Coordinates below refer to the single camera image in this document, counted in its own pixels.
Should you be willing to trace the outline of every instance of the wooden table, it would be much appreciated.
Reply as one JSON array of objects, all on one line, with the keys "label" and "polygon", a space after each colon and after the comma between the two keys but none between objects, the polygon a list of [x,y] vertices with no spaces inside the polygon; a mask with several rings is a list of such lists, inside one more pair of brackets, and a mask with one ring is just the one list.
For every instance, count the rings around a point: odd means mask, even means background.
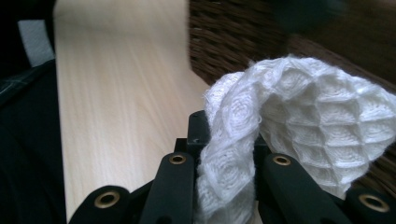
[{"label": "wooden table", "polygon": [[58,0],[54,11],[68,219],[104,185],[155,176],[208,86],[189,65],[185,0]]}]

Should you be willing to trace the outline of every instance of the white waffle cloth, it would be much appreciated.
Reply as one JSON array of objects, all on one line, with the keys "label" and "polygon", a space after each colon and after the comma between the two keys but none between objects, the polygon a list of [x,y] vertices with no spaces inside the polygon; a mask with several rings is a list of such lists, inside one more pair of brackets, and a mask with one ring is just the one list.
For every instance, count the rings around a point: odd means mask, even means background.
[{"label": "white waffle cloth", "polygon": [[259,132],[340,198],[395,139],[394,95],[312,58],[258,62],[205,98],[212,138],[198,167],[197,223],[249,221]]}]

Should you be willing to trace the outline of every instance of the wicker basket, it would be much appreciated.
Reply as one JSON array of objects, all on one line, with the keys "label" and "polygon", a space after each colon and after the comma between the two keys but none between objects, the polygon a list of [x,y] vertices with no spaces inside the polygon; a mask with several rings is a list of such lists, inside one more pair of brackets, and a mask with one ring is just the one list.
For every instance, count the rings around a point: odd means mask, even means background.
[{"label": "wicker basket", "polygon": [[[363,2],[349,0],[345,15],[290,35],[282,31],[266,1],[191,0],[191,68],[211,85],[224,74],[245,70],[251,61],[292,53],[321,59],[396,92],[396,5],[387,0]],[[353,187],[376,189],[396,199],[395,183],[394,144]]]}]

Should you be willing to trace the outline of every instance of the black plastic part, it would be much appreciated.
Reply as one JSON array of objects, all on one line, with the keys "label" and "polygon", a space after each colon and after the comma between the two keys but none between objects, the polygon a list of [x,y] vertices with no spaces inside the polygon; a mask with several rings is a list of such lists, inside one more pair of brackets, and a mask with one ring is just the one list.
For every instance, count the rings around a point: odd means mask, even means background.
[{"label": "black plastic part", "polygon": [[396,202],[371,189],[349,190],[344,210],[354,223],[396,223]]},{"label": "black plastic part", "polygon": [[210,141],[210,129],[204,110],[197,111],[189,117],[187,133],[187,152],[198,161],[201,150]]},{"label": "black plastic part", "polygon": [[122,223],[137,224],[149,196],[153,180],[132,192],[129,196],[129,205],[126,209]]},{"label": "black plastic part", "polygon": [[[117,192],[120,198],[114,205],[100,208],[95,200],[107,192]],[[108,224],[123,223],[122,218],[129,204],[129,191],[117,186],[105,186],[92,192],[72,216],[70,224]]]},{"label": "black plastic part", "polygon": [[139,223],[192,223],[194,168],[194,159],[187,153],[163,157]]},{"label": "black plastic part", "polygon": [[[276,157],[286,158],[279,161],[290,164],[279,165]],[[294,158],[271,154],[262,171],[287,223],[351,223]]]}]

